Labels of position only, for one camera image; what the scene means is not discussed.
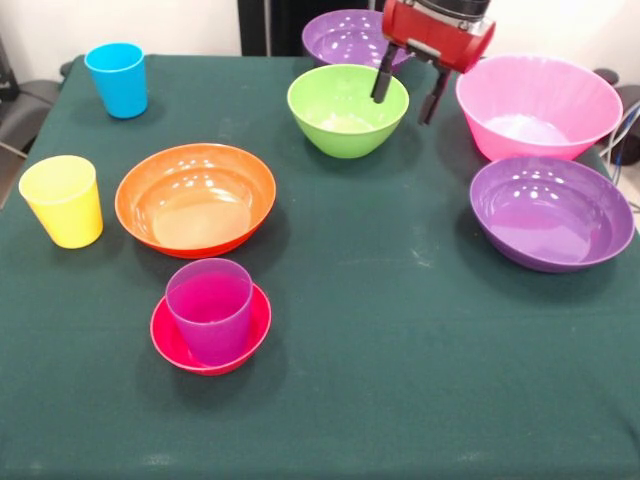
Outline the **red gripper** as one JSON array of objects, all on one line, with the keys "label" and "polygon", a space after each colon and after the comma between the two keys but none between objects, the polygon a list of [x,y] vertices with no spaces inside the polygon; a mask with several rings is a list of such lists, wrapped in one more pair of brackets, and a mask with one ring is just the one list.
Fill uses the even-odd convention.
[{"label": "red gripper", "polygon": [[387,1],[382,33],[389,44],[371,91],[374,102],[385,100],[398,49],[412,52],[446,68],[438,70],[418,115],[420,125],[429,125],[446,90],[449,70],[468,71],[487,50],[496,27],[486,16],[488,7],[487,1]]}]

